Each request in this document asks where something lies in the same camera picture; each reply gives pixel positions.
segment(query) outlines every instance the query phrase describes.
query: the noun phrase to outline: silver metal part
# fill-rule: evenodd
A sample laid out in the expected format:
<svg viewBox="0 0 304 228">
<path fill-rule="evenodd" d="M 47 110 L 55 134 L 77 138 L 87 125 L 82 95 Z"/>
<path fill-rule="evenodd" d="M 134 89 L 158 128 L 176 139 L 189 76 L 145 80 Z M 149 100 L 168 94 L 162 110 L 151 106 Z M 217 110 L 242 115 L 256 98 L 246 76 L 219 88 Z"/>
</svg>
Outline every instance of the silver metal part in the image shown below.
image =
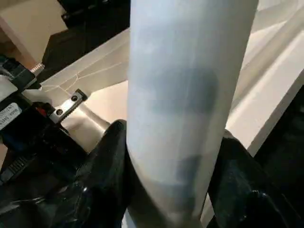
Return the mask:
<svg viewBox="0 0 304 228">
<path fill-rule="evenodd" d="M 76 90 L 70 99 L 51 114 L 50 119 L 56 124 L 62 122 L 86 99 L 87 96 L 80 89 Z"/>
<path fill-rule="evenodd" d="M 39 63 L 30 71 L 37 77 L 44 70 L 44 67 L 45 66 L 42 63 Z"/>
</svg>

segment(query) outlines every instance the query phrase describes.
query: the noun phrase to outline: machine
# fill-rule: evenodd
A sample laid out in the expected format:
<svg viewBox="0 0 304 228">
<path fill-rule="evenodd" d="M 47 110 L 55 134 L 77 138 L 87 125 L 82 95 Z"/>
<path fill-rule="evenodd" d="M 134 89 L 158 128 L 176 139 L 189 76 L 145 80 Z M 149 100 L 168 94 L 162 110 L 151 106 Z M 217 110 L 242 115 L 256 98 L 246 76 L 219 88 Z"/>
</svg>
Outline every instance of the machine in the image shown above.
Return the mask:
<svg viewBox="0 0 304 228">
<path fill-rule="evenodd" d="M 257 8 L 252 1 L 133 0 L 128 119 L 89 154 L 61 121 L 87 99 L 60 107 L 29 99 L 35 75 L 0 58 L 0 173 L 4 227 L 303 227 L 298 213 L 242 144 L 225 132 Z"/>
</svg>

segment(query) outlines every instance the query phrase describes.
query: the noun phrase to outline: black object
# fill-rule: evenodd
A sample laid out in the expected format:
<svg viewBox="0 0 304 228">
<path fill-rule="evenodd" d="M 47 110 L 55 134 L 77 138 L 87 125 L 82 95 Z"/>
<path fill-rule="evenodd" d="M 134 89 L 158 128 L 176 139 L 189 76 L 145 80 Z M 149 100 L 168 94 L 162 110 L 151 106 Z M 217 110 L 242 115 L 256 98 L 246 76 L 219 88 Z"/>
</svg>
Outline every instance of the black object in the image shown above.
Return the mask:
<svg viewBox="0 0 304 228">
<path fill-rule="evenodd" d="M 303 222 L 242 144 L 226 133 L 209 186 L 208 228 L 298 228 Z"/>
<path fill-rule="evenodd" d="M 20 91 L 23 91 L 29 87 L 29 84 L 36 81 L 35 75 L 14 58 L 0 55 L 0 68 L 1 73 L 7 76 Z"/>
<path fill-rule="evenodd" d="M 114 1 L 68 16 L 66 31 L 52 35 L 43 55 L 43 82 L 58 71 L 105 43 L 130 25 L 130 0 Z"/>
<path fill-rule="evenodd" d="M 304 87 L 271 131 L 255 160 L 304 218 Z"/>
<path fill-rule="evenodd" d="M 0 188 L 0 222 L 14 228 L 119 228 L 133 194 L 126 122 L 116 121 L 73 182 L 35 167 Z"/>
</svg>

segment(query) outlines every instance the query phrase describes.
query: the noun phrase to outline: bolt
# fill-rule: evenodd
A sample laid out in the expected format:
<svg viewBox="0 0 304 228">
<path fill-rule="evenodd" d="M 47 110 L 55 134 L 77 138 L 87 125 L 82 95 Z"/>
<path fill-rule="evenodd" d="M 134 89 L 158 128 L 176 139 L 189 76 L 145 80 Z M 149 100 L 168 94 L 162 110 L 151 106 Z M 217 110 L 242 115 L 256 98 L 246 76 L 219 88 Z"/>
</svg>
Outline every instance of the bolt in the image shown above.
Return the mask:
<svg viewBox="0 0 304 228">
<path fill-rule="evenodd" d="M 74 96 L 72 96 L 71 100 L 76 101 L 76 100 L 78 100 L 78 97 L 76 95 L 74 95 Z"/>
<path fill-rule="evenodd" d="M 57 114 L 57 115 L 62 115 L 62 113 L 63 113 L 62 109 L 58 109 L 58 110 L 56 111 L 56 114 Z"/>
</svg>

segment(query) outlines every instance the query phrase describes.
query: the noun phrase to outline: white surface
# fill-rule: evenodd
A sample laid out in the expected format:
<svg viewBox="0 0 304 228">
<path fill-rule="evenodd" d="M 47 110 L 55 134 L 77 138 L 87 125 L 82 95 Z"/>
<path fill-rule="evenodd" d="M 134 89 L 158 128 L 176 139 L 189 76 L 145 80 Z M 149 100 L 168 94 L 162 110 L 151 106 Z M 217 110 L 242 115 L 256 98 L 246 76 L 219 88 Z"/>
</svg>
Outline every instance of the white surface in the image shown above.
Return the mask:
<svg viewBox="0 0 304 228">
<path fill-rule="evenodd" d="M 67 28 L 61 14 L 56 0 L 0 1 L 0 26 L 18 50 L 37 63 L 49 37 Z"/>
<path fill-rule="evenodd" d="M 17 90 L 6 76 L 0 75 L 0 102 Z"/>
<path fill-rule="evenodd" d="M 257 3 L 132 1 L 127 146 L 160 212 L 136 198 L 137 227 L 200 220 Z"/>
</svg>

